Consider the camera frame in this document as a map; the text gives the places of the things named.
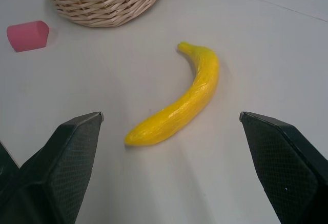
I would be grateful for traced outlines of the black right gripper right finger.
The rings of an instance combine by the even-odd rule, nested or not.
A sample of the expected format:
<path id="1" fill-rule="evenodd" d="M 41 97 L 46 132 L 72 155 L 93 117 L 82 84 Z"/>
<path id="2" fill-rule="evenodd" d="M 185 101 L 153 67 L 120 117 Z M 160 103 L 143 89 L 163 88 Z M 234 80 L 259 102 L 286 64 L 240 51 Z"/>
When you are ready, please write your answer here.
<path id="1" fill-rule="evenodd" d="M 328 160 L 288 123 L 241 112 L 253 164 L 281 224 L 328 224 Z"/>

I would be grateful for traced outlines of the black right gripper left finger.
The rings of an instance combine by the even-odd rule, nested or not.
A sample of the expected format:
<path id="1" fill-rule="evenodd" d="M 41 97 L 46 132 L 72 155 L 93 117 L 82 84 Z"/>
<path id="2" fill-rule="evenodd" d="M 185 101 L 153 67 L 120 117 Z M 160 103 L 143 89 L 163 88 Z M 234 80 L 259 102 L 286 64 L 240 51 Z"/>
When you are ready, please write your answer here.
<path id="1" fill-rule="evenodd" d="M 75 117 L 18 166 L 0 141 L 0 224 L 75 224 L 104 117 Z"/>

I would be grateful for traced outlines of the yellow banana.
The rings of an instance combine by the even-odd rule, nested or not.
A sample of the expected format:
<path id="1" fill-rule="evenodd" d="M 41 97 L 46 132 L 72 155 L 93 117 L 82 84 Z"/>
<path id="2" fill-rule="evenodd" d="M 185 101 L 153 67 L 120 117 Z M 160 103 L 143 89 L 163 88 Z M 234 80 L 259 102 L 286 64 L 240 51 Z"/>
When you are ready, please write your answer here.
<path id="1" fill-rule="evenodd" d="M 192 61 L 196 76 L 176 102 L 148 117 L 132 129 L 125 138 L 127 146 L 150 146 L 160 143 L 185 127 L 213 97 L 218 80 L 220 63 L 216 53 L 203 46 L 180 42 L 178 51 Z"/>

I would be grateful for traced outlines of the pink block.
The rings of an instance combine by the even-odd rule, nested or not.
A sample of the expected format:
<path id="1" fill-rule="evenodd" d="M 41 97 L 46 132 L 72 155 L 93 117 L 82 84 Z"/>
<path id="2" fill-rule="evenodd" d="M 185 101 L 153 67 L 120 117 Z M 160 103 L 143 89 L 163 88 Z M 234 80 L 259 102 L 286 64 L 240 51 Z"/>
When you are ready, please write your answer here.
<path id="1" fill-rule="evenodd" d="M 9 26 L 6 30 L 8 41 L 15 52 L 44 48 L 50 28 L 43 21 L 33 21 Z"/>

